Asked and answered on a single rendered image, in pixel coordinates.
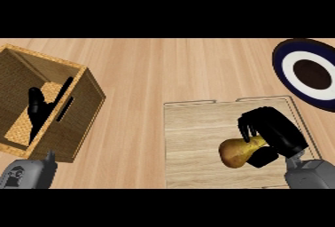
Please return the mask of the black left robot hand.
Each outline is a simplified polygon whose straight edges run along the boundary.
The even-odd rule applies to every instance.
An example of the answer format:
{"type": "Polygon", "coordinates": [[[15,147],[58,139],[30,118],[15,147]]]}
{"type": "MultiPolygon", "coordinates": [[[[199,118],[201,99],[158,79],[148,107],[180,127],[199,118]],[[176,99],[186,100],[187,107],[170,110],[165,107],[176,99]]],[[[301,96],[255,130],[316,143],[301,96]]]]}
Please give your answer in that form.
{"type": "Polygon", "coordinates": [[[40,128],[52,114],[52,110],[56,107],[61,98],[66,92],[66,89],[72,83],[74,78],[69,77],[64,83],[61,91],[58,93],[56,99],[52,103],[44,101],[44,95],[40,88],[30,88],[30,107],[28,107],[28,116],[31,121],[31,131],[30,131],[30,142],[33,142],[34,137],[38,134],[40,128]]]}

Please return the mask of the yellow-brown pear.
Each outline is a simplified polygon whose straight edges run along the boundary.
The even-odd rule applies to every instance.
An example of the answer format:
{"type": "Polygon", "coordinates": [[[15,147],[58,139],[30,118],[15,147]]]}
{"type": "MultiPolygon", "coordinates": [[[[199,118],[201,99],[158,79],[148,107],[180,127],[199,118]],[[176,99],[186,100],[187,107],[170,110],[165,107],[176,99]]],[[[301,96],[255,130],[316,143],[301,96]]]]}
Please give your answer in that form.
{"type": "Polygon", "coordinates": [[[218,146],[220,159],[229,168],[241,168],[252,153],[267,144],[261,136],[249,138],[230,138],[218,146]]]}

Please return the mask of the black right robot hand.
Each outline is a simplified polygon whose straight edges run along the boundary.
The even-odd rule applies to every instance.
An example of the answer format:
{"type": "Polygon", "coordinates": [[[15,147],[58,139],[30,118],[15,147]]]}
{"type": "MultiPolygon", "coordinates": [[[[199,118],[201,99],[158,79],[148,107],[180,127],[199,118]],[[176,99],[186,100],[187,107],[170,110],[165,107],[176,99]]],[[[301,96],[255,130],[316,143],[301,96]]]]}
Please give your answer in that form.
{"type": "Polygon", "coordinates": [[[294,157],[307,148],[300,129],[285,115],[270,106],[242,113],[238,118],[238,129],[247,143],[249,137],[260,135],[269,144],[248,158],[248,164],[255,168],[270,164],[280,155],[285,158],[294,157]]]}

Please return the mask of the brown wicker box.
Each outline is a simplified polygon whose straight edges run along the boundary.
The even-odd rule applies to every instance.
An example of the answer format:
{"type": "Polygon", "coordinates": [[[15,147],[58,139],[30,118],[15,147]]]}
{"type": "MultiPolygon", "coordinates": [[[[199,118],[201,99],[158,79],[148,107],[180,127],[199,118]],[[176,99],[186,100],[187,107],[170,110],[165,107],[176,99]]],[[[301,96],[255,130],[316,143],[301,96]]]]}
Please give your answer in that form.
{"type": "Polygon", "coordinates": [[[106,96],[89,68],[10,44],[0,46],[0,152],[38,160],[49,151],[72,162],[106,96]],[[35,136],[30,88],[55,104],[35,136]]]}

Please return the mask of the dark blue and white plate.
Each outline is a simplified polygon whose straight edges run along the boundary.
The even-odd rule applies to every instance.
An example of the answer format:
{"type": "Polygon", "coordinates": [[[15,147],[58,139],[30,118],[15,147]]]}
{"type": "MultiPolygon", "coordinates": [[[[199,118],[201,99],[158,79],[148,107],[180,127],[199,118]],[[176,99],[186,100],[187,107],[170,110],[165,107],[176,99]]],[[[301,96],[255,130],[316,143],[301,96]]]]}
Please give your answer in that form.
{"type": "Polygon", "coordinates": [[[272,67],[295,96],[335,113],[335,47],[311,39],[288,39],[273,49],[272,67]]]}

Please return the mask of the pale wooden tray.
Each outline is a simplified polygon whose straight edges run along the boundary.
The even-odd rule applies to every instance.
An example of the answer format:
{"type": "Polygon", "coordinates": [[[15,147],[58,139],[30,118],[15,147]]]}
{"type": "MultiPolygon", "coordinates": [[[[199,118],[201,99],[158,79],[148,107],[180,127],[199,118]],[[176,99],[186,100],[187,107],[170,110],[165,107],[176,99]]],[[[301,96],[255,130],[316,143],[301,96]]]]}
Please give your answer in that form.
{"type": "Polygon", "coordinates": [[[235,102],[202,100],[164,104],[168,188],[283,188],[285,157],[257,168],[248,158],[267,148],[264,136],[244,140],[238,129],[242,113],[270,106],[301,131],[307,149],[303,160],[320,158],[294,99],[288,96],[241,98],[235,102]]]}

